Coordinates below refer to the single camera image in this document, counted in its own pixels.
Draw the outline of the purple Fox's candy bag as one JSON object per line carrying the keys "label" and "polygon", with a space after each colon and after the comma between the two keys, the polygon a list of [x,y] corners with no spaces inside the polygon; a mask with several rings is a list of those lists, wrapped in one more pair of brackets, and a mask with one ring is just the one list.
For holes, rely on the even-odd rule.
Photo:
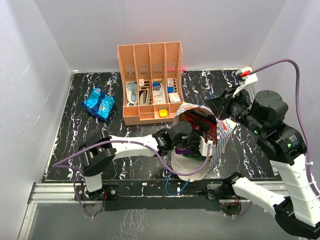
{"label": "purple Fox's candy bag", "polygon": [[197,154],[198,150],[190,147],[176,147],[175,153],[178,155],[194,155]]}

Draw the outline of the pink red snack packet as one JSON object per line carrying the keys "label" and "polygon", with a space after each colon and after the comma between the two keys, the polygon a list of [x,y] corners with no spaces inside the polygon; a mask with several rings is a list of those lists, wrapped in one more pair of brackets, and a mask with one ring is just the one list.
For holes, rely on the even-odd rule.
{"label": "pink red snack packet", "polygon": [[214,144],[217,144],[217,125],[209,120],[202,118],[187,118],[192,126],[192,131],[202,136],[205,141],[213,141]]}

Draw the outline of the blue checkered paper bag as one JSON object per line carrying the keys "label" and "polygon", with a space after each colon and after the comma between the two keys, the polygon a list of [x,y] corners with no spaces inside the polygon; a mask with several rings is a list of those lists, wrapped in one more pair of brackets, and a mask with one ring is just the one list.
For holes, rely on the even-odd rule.
{"label": "blue checkered paper bag", "polygon": [[[216,124],[216,152],[214,156],[207,155],[205,161],[200,161],[184,157],[182,154],[176,154],[175,150],[173,150],[170,155],[170,164],[173,172],[168,176],[164,187],[165,192],[169,196],[178,196],[187,187],[188,183],[200,181],[205,178],[207,173],[214,168],[218,160],[221,158],[228,140],[232,135],[233,129],[236,126],[236,123],[230,119],[217,119],[211,110],[204,105],[184,102],[174,113],[173,125],[177,125],[183,121],[187,122],[187,118],[204,119]],[[171,178],[176,175],[176,172],[183,174],[190,174],[192,172],[196,173],[188,176],[177,175],[182,181],[185,181],[185,184],[183,187],[178,187],[176,193],[170,193],[168,187],[170,185]]]}

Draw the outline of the blue snack packet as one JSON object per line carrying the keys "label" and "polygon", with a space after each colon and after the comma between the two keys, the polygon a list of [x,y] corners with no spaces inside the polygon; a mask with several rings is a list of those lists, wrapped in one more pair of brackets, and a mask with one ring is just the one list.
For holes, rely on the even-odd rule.
{"label": "blue snack packet", "polygon": [[92,116],[108,122],[115,107],[115,97],[104,93],[101,88],[95,87],[81,106]]}

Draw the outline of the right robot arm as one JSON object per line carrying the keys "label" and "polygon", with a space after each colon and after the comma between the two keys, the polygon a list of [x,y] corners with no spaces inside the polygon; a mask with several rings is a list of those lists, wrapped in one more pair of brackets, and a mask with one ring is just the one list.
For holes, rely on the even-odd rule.
{"label": "right robot arm", "polygon": [[250,200],[270,213],[288,234],[316,240],[320,237],[320,195],[307,176],[307,146],[302,135],[284,122],[288,105],[272,90],[259,91],[252,104],[245,91],[228,87],[218,97],[205,100],[218,120],[232,118],[257,136],[257,145],[276,167],[288,194],[273,193],[239,172],[220,186],[228,198]]}

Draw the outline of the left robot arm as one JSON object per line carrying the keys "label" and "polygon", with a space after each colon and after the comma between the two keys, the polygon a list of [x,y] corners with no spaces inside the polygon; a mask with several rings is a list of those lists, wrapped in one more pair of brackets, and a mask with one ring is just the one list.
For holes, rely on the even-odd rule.
{"label": "left robot arm", "polygon": [[205,139],[186,121],[141,137],[119,137],[102,130],[78,147],[85,192],[93,200],[103,195],[102,172],[113,160],[140,156],[161,159],[171,151],[200,157],[208,153]]}

